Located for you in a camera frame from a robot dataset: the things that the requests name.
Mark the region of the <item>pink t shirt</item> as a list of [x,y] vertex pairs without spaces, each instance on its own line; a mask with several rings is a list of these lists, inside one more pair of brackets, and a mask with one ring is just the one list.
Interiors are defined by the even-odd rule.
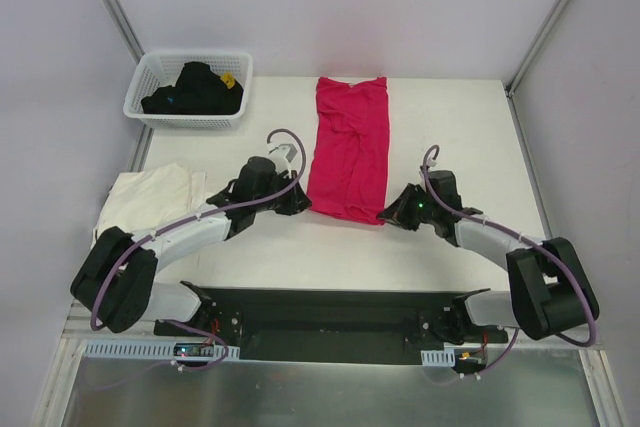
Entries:
[[307,195],[311,210],[336,219],[381,225],[389,172],[387,79],[316,85],[318,128]]

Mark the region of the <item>white t shirt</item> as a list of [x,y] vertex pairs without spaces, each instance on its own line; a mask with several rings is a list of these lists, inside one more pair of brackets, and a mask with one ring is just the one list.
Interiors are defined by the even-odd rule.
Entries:
[[91,246],[110,227],[131,233],[188,214],[205,201],[206,180],[205,172],[178,163],[119,174],[93,229]]

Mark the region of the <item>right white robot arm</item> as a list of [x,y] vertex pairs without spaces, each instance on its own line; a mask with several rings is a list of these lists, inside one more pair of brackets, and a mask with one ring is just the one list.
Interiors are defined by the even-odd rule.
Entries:
[[532,340],[556,336],[578,347],[595,344],[599,304],[569,240],[532,239],[463,206],[450,171],[426,170],[423,180],[408,184],[378,220],[408,231],[429,225],[450,245],[502,268],[509,282],[506,292],[480,289],[456,296],[434,326],[437,335],[461,344],[486,327],[507,327]]

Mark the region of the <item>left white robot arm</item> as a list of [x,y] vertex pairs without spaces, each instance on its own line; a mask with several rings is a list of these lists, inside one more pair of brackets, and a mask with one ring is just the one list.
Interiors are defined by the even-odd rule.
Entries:
[[140,233],[108,228],[91,248],[70,293],[90,310],[96,330],[121,333],[143,320],[170,320],[188,335],[202,335],[211,324],[212,299],[189,281],[161,283],[157,273],[236,237],[261,212],[292,216],[311,205],[298,172],[287,162],[252,157],[237,178],[182,218]]

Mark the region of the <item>black t shirt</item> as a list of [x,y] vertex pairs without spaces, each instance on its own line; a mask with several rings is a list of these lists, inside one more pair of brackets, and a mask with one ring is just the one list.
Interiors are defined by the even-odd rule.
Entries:
[[240,110],[244,89],[226,72],[215,74],[202,62],[186,63],[174,85],[159,87],[141,100],[150,115],[229,116]]

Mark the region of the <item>white plastic laundry basket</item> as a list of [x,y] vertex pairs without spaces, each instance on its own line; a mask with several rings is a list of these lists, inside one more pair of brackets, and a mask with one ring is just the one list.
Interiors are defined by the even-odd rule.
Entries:
[[[142,100],[151,96],[158,88],[174,85],[184,65],[190,61],[201,62],[222,76],[229,73],[243,88],[239,109],[229,115],[178,115],[146,114]],[[134,71],[125,96],[123,113],[140,120],[152,129],[188,129],[228,131],[236,129],[248,104],[253,77],[253,57],[242,51],[211,48],[161,49],[148,52],[141,57]]]

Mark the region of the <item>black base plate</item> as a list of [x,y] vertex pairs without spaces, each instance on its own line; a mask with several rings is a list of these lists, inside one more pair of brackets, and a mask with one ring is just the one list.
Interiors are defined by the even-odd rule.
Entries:
[[417,365],[445,344],[505,345],[495,327],[446,336],[454,292],[203,289],[191,326],[216,333],[243,360]]

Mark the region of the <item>right aluminium frame post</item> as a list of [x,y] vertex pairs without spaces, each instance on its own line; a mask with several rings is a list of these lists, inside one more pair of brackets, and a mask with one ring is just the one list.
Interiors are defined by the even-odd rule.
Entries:
[[526,75],[532,68],[535,60],[542,52],[546,43],[551,38],[554,29],[571,5],[572,1],[573,0],[555,0],[552,4],[524,57],[518,64],[515,73],[505,84],[505,92],[508,98],[512,98],[514,96],[515,92],[524,81]]

